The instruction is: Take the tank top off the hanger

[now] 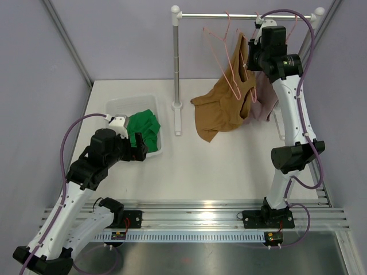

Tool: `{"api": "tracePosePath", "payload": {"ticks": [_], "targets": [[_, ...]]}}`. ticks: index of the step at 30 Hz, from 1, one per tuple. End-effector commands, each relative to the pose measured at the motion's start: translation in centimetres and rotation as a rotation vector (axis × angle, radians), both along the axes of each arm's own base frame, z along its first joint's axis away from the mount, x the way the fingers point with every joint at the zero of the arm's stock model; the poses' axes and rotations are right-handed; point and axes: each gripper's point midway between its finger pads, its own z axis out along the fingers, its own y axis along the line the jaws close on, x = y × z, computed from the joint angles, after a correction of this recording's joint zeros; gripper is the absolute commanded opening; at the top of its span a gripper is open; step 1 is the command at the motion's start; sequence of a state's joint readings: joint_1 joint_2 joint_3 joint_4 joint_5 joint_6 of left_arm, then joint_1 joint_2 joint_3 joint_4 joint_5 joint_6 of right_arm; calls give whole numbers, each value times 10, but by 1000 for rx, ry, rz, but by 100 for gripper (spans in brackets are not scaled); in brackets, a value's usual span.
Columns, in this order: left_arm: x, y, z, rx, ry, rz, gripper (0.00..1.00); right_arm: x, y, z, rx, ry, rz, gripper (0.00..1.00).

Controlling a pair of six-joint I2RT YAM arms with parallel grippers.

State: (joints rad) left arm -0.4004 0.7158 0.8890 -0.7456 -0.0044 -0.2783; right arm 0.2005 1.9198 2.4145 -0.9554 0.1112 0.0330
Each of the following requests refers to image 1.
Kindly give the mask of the green tank top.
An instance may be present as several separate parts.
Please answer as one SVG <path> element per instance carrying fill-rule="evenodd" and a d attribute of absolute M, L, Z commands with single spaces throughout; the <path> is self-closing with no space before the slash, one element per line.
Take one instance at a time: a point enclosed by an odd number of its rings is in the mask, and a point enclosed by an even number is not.
<path fill-rule="evenodd" d="M 130 143 L 133 147 L 136 147 L 135 133 L 142 134 L 145 145 L 148 146 L 148 153 L 158 151 L 158 133 L 161 125 L 159 124 L 157 117 L 150 109 L 143 112 L 138 112 L 129 117 L 127 126 Z"/>

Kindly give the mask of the brown tank top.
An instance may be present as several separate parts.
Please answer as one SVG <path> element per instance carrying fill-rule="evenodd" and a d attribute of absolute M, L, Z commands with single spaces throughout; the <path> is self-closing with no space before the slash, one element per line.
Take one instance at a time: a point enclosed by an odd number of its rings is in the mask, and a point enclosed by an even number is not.
<path fill-rule="evenodd" d="M 190 101 L 197 133 L 208 143 L 219 132 L 239 128 L 250 115 L 256 78 L 245 64 L 247 55 L 247 40 L 241 32 L 224 74 L 207 94 Z"/>

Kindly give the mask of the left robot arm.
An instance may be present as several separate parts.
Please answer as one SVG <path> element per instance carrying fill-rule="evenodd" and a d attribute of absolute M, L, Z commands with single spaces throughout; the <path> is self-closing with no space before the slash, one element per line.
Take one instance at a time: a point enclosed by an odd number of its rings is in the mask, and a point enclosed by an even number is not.
<path fill-rule="evenodd" d="M 13 258 L 22 264 L 21 272 L 68 274 L 92 237 L 106 227 L 128 225 L 123 204 L 106 197 L 90 218 L 77 229 L 71 229 L 76 216 L 114 164 L 145 160 L 148 147 L 140 132 L 135 133 L 135 141 L 132 146 L 128 138 L 108 128 L 95 132 L 89 146 L 71 164 L 60 198 L 38 234 L 28 245 L 15 249 Z"/>

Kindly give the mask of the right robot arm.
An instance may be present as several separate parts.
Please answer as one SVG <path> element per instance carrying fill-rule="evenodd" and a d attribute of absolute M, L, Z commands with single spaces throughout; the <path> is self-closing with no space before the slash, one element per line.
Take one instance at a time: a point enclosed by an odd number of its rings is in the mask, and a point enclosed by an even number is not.
<path fill-rule="evenodd" d="M 245 229 L 293 229 L 295 227 L 288 196 L 292 184 L 307 164 L 319 159 L 325 143 L 319 141 L 310 125 L 303 98 L 303 68 L 297 54 L 287 53 L 286 28 L 264 26 L 249 42 L 247 67 L 263 72 L 278 98 L 285 145 L 271 150 L 275 167 L 270 193 L 260 210 L 242 212 Z"/>

